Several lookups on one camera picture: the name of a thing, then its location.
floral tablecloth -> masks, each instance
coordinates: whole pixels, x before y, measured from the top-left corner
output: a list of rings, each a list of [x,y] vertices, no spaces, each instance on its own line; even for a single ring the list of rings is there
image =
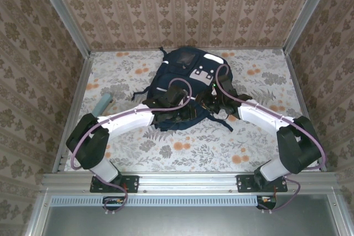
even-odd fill
[[[287,116],[301,115],[282,50],[209,50],[231,66],[238,93]],[[110,114],[135,107],[145,99],[133,92],[147,87],[162,62],[161,51],[96,53],[81,105],[80,117],[93,110],[101,96],[113,94]],[[105,156],[121,171],[253,171],[278,156],[277,140],[253,124],[229,117],[231,133],[208,119],[185,131],[160,132],[140,128],[120,135],[107,145]],[[70,171],[70,156],[65,170]]]

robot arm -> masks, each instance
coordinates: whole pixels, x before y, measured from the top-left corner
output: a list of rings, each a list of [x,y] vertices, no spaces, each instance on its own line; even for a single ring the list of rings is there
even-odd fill
[[[278,113],[263,106],[258,108],[260,104],[250,96],[238,95],[226,75],[219,77],[219,83],[224,91],[235,98],[241,99],[244,103],[230,99],[221,92],[220,88],[215,86],[209,98],[206,97],[205,100],[200,99],[201,104],[212,107],[210,111],[216,113],[224,109],[227,114],[255,124],[269,134],[277,137],[279,157],[268,161],[254,171],[254,185],[259,190],[263,190],[272,181],[282,178],[282,176],[298,174],[321,157],[320,150],[314,142],[284,121],[287,120],[294,123],[319,141],[311,121],[306,117],[301,116],[295,119],[293,117],[282,116],[281,118],[276,118],[280,116]]]
[[[189,106],[178,111],[156,111],[157,108],[172,108],[183,104],[186,92],[176,86],[171,86],[161,97],[152,98],[138,106],[106,117],[94,117],[91,113],[84,115],[66,141],[66,146],[74,152],[81,138],[92,127],[98,126],[84,140],[75,158],[85,170],[91,170],[106,182],[112,182],[121,177],[118,169],[105,158],[106,146],[110,139],[130,130],[147,127],[165,119],[179,119],[188,114]]]

backpack shoulder strap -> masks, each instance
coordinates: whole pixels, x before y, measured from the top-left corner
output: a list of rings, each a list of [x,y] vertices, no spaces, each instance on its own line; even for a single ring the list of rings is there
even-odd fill
[[[159,49],[164,53],[164,56],[167,54],[167,52],[164,50],[164,48],[161,46]]]
[[[224,120],[222,119],[217,119],[215,118],[214,116],[211,115],[211,113],[208,114],[208,116],[206,117],[208,118],[209,120],[213,121],[213,122],[218,122],[220,124],[222,124],[224,127],[226,127],[228,130],[230,130],[231,132],[233,131],[233,128],[228,124],[226,123]]]
[[[144,94],[144,93],[146,93],[149,89],[150,89],[150,86],[147,86],[143,91],[134,92],[134,93],[133,93],[133,97],[132,97],[132,101],[134,101],[135,95]]]

backpack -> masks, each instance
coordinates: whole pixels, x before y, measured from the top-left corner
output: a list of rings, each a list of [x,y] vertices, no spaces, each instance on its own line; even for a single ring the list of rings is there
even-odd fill
[[[155,128],[160,128],[161,131],[185,130],[208,118],[221,123],[230,131],[233,131],[233,128],[224,120],[215,118],[208,110],[195,102],[195,98],[199,93],[212,89],[217,68],[222,64],[227,64],[227,62],[219,56],[189,46],[173,50],[170,53],[166,53],[162,47],[160,50],[164,53],[163,62],[158,68],[152,83],[144,91],[135,92],[132,100],[135,99],[135,95],[146,92],[148,92],[147,99],[163,95],[167,91],[170,81],[179,77],[185,79],[191,85],[192,98],[189,104],[195,109],[196,115],[194,118],[178,123],[171,119],[166,119],[163,122],[155,124]],[[220,70],[219,75],[225,74],[226,68],[224,67]],[[232,80],[231,71],[228,72],[227,76]],[[173,85],[189,91],[188,86],[182,81],[175,81]]]

patterned wallpaper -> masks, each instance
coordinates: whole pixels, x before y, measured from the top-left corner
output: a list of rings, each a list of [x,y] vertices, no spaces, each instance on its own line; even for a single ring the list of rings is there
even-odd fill
[[[290,56],[354,217],[354,0],[321,0]]]
[[[64,0],[92,50],[281,47],[305,0]]]
[[[0,235],[21,235],[83,58],[49,0],[0,0]]]

